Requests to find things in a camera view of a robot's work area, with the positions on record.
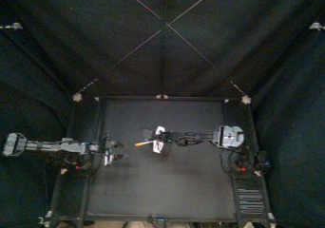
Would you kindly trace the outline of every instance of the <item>metal frame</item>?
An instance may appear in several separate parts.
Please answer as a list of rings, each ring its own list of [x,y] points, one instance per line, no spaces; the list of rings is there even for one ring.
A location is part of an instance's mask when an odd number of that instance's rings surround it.
[[[99,133],[100,133],[100,126],[102,126],[102,103],[104,100],[126,100],[126,101],[189,101],[189,102],[223,102],[222,104],[222,114],[223,114],[223,122],[225,124],[230,124],[230,110],[227,109],[227,104],[225,103],[225,98],[209,98],[209,97],[171,97],[167,100],[159,100],[155,97],[120,97],[120,96],[108,96],[103,97],[98,103],[98,110],[96,110],[96,139],[99,139]],[[230,103],[238,103],[241,104],[241,99],[235,98],[230,101]],[[253,140],[251,142],[254,143],[254,148],[258,149],[258,139],[257,139],[257,133],[255,133],[255,126],[254,126],[254,120],[253,120],[253,114],[251,114],[251,108],[250,105],[242,105],[245,107],[245,111],[247,112],[247,117],[249,117],[249,126],[251,129],[251,137]],[[88,204],[88,188],[90,188],[90,182],[91,178],[86,179],[86,186],[83,190],[83,196],[82,196],[82,207],[80,207],[80,212],[79,216],[76,217],[68,217],[68,216],[56,216],[56,205],[58,205],[58,198],[59,198],[59,193],[62,190],[62,184],[63,184],[63,177],[62,175],[58,176],[58,183],[56,183],[56,188],[55,188],[55,194],[52,198],[52,204],[51,204],[51,210],[53,211],[53,218],[52,220],[55,222],[60,220],[71,220],[75,222],[76,227],[82,228],[83,223],[86,220],[124,220],[124,221],[131,221],[131,220],[148,220],[148,221],[158,221],[160,219],[166,221],[186,221],[186,222],[237,222],[238,227],[243,227],[246,222],[254,221],[261,223],[265,227],[269,227],[269,219],[267,219],[267,213],[270,213],[269,209],[269,199],[267,199],[267,193],[266,193],[266,187],[265,187],[265,181],[263,178],[259,178],[262,182],[262,197],[263,197],[263,207],[265,207],[265,212],[262,214],[262,218],[254,218],[251,217],[250,219],[242,218],[239,215],[239,204],[235,201],[235,208],[237,208],[237,219],[226,218],[223,220],[221,219],[191,219],[191,218],[160,218],[160,217],[99,217],[99,216],[90,216],[87,215],[87,204]],[[237,187],[238,187],[238,180],[233,179],[233,187],[234,187],[234,197],[238,197],[237,193]]]

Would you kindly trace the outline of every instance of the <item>black enclosure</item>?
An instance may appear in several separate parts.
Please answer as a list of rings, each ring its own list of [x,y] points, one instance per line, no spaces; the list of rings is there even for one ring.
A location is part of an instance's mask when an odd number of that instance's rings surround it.
[[[132,145],[142,126],[165,123],[177,130],[210,130],[217,124],[239,125],[247,129],[250,145],[269,153],[273,168],[265,181],[277,223],[325,227],[324,1],[0,0],[0,143],[13,132],[29,140],[71,136],[90,142],[111,131]],[[318,29],[310,28],[314,22]],[[23,29],[13,28],[15,23]],[[250,105],[239,102],[243,95],[253,99]],[[155,101],[142,105],[148,99]],[[151,104],[165,106],[154,111]],[[195,112],[203,114],[191,119],[197,125],[187,121]],[[259,144],[250,136],[254,124]],[[267,195],[257,191],[265,190],[263,181],[253,179],[251,186],[230,181],[213,161],[218,150],[203,144],[202,149],[173,149],[175,156],[169,159],[154,156],[148,147],[132,149],[135,158],[118,163],[120,169],[100,169],[91,181],[76,183],[68,175],[55,181],[59,170],[41,156],[1,158],[0,227],[37,227],[37,217],[51,208],[55,186],[71,190],[52,202],[67,219],[82,214],[124,219],[144,200],[131,219],[148,216],[151,209],[152,216],[245,222],[246,217],[234,214],[239,207],[230,199],[238,198],[239,189],[249,189],[266,200]],[[102,181],[115,176],[108,193]],[[169,180],[175,192],[165,184]],[[198,191],[203,186],[206,196]],[[144,194],[155,197],[146,199]],[[175,203],[185,194],[189,199]],[[68,198],[74,201],[67,206]],[[190,209],[193,202],[201,206],[197,211]],[[166,205],[174,209],[165,212]]]

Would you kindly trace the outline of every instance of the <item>white object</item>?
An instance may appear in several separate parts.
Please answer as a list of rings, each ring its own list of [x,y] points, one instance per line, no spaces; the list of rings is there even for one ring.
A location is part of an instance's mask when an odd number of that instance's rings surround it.
[[[245,95],[242,96],[241,101],[247,105],[251,103],[251,98],[247,95]]]
[[[159,126],[158,129],[156,129],[156,135],[162,134],[165,132],[165,127],[163,126]],[[154,141],[154,147],[152,147],[152,151],[155,153],[162,153],[162,150],[163,150],[163,142],[159,142],[159,141]]]
[[[312,25],[310,25],[310,29],[317,29],[318,31],[321,29],[325,29],[325,27],[321,26],[321,24],[318,22],[314,22]]]
[[[78,93],[72,96],[72,99],[74,99],[74,102],[79,103],[83,100],[83,95]]]

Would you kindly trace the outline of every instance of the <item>wire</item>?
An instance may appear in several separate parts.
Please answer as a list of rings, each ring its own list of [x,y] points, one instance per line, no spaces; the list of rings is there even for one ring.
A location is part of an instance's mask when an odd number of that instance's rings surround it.
[[[197,3],[194,3],[193,6],[189,7],[189,9],[170,22],[170,25],[177,22],[185,15],[186,13],[202,2],[203,0],[198,0]]]
[[[91,85],[94,85],[95,82],[99,81],[99,79],[104,76],[104,74],[111,71],[156,36],[158,34],[162,32],[162,30],[158,30],[146,40],[143,43],[140,43],[132,50],[131,52],[128,52],[126,54],[126,56],[108,68],[103,69],[103,72],[100,73],[100,75],[75,93],[75,94],[80,94],[82,92],[84,92]]]
[[[136,0],[140,5],[154,14],[154,16],[162,20],[160,16],[144,5],[144,3],[140,0]],[[170,22],[166,23],[165,25],[169,26],[171,28],[171,30],[178,34],[178,36],[185,40],[185,42],[190,45],[190,47],[197,51],[197,53],[201,55],[201,57],[207,61],[207,63],[219,70],[219,68],[214,65],[214,63],[207,59],[207,57],[202,54],[202,52],[197,49],[197,47],[189,42],[189,40],[185,38],[185,36],[182,36],[182,34],[177,31],[177,29],[174,27],[171,27],[171,25],[189,13],[190,10],[193,10],[198,4],[201,4],[205,0],[198,0],[197,3],[194,3],[189,9]],[[75,94],[80,94],[82,92],[84,92],[91,85],[94,85],[99,79],[103,77],[103,75],[112,70],[127,58],[131,54],[134,54],[134,52],[138,51],[138,49],[162,32],[162,30],[159,30],[112,66],[110,66],[107,69],[104,69],[104,72],[102,72],[102,74],[83,87],[80,88],[80,90],[75,93]],[[234,83],[234,81],[223,74],[221,74],[222,77],[230,82],[230,84],[233,85],[233,87],[239,91],[239,93],[242,95],[246,95],[246,93],[243,92],[243,90],[238,87],[238,85]]]
[[[197,53],[199,54],[199,56],[206,60],[206,62],[214,67],[214,69],[221,70],[215,64],[209,60],[209,58],[203,55],[203,53],[198,50],[198,48],[190,43],[190,41],[186,39],[186,37],[178,32],[178,30],[171,27],[170,24],[166,24],[170,29],[177,33],[177,35],[182,38],[182,40],[187,43],[187,45],[197,51]],[[241,90],[241,88],[238,87],[238,85],[234,83],[234,81],[225,75],[225,74],[219,74],[233,85],[233,87],[241,92],[242,95],[246,95],[246,93],[243,92],[243,90]]]

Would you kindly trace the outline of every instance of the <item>black curtain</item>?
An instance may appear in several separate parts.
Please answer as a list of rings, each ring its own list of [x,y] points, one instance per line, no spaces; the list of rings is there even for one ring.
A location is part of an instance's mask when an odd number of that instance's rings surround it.
[[[325,227],[325,31],[308,30],[274,67],[255,110],[272,210],[285,227]]]
[[[0,3],[0,25],[19,22]],[[71,96],[28,30],[0,30],[0,149],[9,133],[56,141],[66,135]],[[44,158],[0,158],[0,227],[37,227],[56,169]]]

